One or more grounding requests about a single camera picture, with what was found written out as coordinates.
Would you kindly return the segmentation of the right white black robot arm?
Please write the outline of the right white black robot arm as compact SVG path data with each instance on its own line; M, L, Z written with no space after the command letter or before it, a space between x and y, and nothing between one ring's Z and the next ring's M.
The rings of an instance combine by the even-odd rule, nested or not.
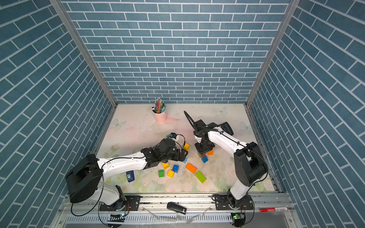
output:
M237 180L228 190L226 202L232 208L241 208L248 198L249 190L268 173L260 148L255 142L246 143L234 138L233 130L227 122L205 124L199 120L192 122L191 126L199 154L206 154L218 145L234 158Z

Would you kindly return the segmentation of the long orange lego brick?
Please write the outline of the long orange lego brick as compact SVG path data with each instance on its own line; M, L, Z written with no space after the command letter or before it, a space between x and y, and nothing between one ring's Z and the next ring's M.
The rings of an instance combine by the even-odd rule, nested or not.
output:
M193 166L192 164L190 164L190 163L187 163L187 165L185 166L185 168L188 171L192 172L192 173L196 173L196 171L197 171L197 168L195 166Z

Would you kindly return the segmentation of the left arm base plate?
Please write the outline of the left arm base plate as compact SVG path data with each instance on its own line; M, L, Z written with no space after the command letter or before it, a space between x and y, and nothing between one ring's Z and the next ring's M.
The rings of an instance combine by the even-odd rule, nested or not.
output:
M139 195L126 195L125 200L118 200L111 206L101 203L99 206L100 211L137 211L139 208L141 196Z

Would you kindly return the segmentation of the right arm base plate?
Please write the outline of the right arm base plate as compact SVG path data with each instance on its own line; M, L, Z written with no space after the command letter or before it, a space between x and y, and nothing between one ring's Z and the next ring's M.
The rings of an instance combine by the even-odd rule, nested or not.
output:
M212 200L215 203L217 211L227 210L254 210L253 200L250 195L246 195L243 198L237 200L231 195L212 195Z

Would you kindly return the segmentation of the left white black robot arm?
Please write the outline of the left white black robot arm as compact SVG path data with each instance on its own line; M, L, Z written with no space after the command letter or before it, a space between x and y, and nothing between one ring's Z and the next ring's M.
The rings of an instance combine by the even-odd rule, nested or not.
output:
M126 210L128 203L121 187L106 184L109 177L153 168L162 162L183 162L187 155L188 151L183 146L169 138L131 155L115 158L87 155L65 175L69 200L72 204L94 200L110 206L114 211Z

